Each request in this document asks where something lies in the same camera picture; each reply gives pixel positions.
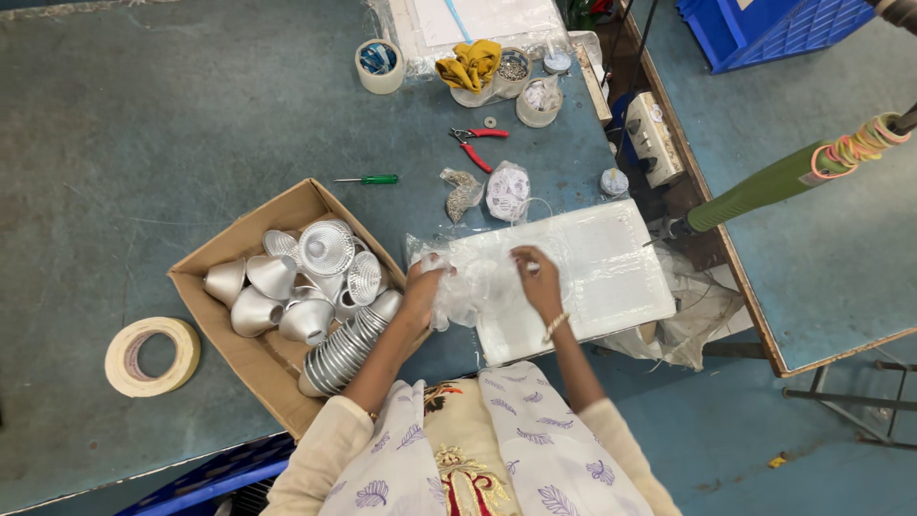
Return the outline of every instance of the container of screws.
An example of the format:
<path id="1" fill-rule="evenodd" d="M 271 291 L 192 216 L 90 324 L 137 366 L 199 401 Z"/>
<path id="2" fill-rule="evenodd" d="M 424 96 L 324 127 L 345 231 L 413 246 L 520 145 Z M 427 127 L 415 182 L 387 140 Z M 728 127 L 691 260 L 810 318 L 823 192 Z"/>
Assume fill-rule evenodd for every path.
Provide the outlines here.
<path id="1" fill-rule="evenodd" d="M 446 197 L 446 214 L 449 215 L 452 223 L 456 224 L 465 214 L 466 209 L 476 207 L 481 202 L 484 185 L 478 183 L 473 175 L 451 168 L 443 169 L 439 177 L 456 187 Z"/>
<path id="2" fill-rule="evenodd" d="M 493 92 L 503 98 L 516 98 L 532 74 L 532 58 L 524 50 L 506 47 L 500 67 L 493 75 Z"/>

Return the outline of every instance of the blue plastic crate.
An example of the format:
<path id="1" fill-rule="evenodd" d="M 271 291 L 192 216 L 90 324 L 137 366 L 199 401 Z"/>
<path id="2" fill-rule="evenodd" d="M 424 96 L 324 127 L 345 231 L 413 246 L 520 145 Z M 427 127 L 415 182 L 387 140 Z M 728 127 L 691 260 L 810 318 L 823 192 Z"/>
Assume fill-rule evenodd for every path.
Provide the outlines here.
<path id="1" fill-rule="evenodd" d="M 679 0 L 710 64 L 723 73 L 826 49 L 873 18 L 864 0 Z"/>
<path id="2" fill-rule="evenodd" d="M 289 433 L 241 444 L 115 516 L 209 516 L 214 513 L 215 506 L 205 507 L 203 502 L 265 478 L 276 477 L 286 469 L 295 448 Z"/>

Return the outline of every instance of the blue table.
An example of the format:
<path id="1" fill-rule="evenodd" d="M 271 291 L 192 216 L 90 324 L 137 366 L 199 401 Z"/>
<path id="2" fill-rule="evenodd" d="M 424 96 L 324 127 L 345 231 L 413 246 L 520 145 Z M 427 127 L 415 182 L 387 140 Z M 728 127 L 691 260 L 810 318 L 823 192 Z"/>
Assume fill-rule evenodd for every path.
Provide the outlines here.
<path id="1" fill-rule="evenodd" d="M 188 383 L 155 398 L 117 393 L 103 361 L 125 324 L 191 320 L 169 267 L 304 178 L 403 259 L 406 233 L 451 225 L 444 167 L 487 177 L 448 129 L 493 116 L 511 136 L 474 141 L 491 165 L 523 165 L 556 212 L 602 202 L 614 160 L 576 60 L 557 120 L 530 129 L 514 102 L 466 109 L 440 82 L 370 94 L 353 65 L 364 19 L 358 0 L 194 0 L 0 21 L 0 512 L 281 430 L 208 342 Z M 401 182 L 332 182 L 362 174 Z M 504 225 L 484 207 L 462 222 Z M 402 377 L 476 370 L 473 335 L 433 335 Z M 168 341 L 143 350 L 154 375 L 171 362 Z"/>
<path id="2" fill-rule="evenodd" d="M 634 5 L 640 27 L 650 2 Z M 917 100 L 917 39 L 873 20 L 831 49 L 710 75 L 674 2 L 646 45 L 718 196 L 817 140 Z M 775 373 L 790 376 L 917 331 L 917 140 L 849 177 L 725 224 L 724 244 Z"/>

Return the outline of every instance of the red handle pliers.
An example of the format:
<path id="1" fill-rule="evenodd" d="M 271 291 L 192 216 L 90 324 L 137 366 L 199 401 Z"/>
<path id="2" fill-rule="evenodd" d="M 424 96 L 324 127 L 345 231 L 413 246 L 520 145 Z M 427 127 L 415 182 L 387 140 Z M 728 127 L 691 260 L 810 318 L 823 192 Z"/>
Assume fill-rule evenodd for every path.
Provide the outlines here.
<path id="1" fill-rule="evenodd" d="M 465 141 L 463 137 L 464 138 L 478 138 L 481 136 L 499 136 L 501 138 L 506 138 L 507 136 L 510 135 L 509 131 L 499 130 L 499 129 L 461 130 L 461 129 L 454 129 L 454 128 L 449 128 L 449 134 L 456 137 L 456 139 L 458 139 L 458 141 L 461 142 L 460 147 L 465 150 L 465 153 L 468 154 L 468 157 L 470 157 L 471 160 L 474 162 L 474 164 L 478 165 L 481 168 L 481 170 L 486 172 L 487 174 L 490 174 L 493 169 L 491 168 L 490 165 L 485 163 L 483 159 L 481 159 L 478 153 L 474 151 L 474 147 L 472 147 L 470 143 Z"/>

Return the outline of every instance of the bracelet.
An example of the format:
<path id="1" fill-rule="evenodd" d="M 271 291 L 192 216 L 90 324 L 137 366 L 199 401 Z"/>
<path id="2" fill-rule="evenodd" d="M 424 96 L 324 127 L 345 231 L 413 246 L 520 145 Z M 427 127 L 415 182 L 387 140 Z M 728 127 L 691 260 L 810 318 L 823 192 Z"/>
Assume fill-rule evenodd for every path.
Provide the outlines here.
<path id="1" fill-rule="evenodd" d="M 547 331 L 545 332 L 545 338 L 541 340 L 541 345 L 547 346 L 547 343 L 551 341 L 551 337 L 554 335 L 554 332 L 564 323 L 565 320 L 569 319 L 570 313 L 564 312 L 557 316 L 550 324 L 547 325 Z"/>

